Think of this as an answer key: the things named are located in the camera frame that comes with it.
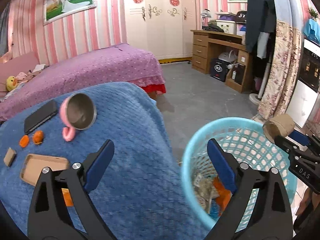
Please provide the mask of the person's right hand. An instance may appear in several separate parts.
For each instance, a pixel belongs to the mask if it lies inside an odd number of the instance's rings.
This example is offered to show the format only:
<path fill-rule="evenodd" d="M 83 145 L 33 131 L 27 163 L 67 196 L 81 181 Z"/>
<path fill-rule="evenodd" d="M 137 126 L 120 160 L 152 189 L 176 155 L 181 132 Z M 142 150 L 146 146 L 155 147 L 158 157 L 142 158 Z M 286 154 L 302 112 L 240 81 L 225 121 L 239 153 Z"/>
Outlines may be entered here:
<path fill-rule="evenodd" d="M 308 187 L 304 192 L 304 196 L 299 204 L 298 210 L 296 211 L 296 215 L 300 216 L 310 203 L 312 203 L 312 207 L 315 210 L 318 205 L 316 197 L 317 195 Z"/>

